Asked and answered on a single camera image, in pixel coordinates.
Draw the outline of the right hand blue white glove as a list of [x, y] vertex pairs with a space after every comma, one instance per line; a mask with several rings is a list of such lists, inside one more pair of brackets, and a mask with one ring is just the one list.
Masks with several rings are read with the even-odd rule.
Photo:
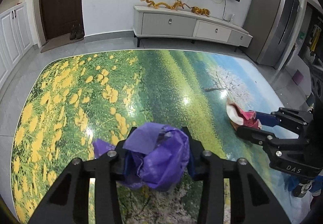
[[322, 175], [318, 175], [313, 180], [299, 178], [294, 175], [284, 177], [285, 188], [291, 192], [294, 197], [302, 198], [307, 192], [313, 197], [322, 195]]

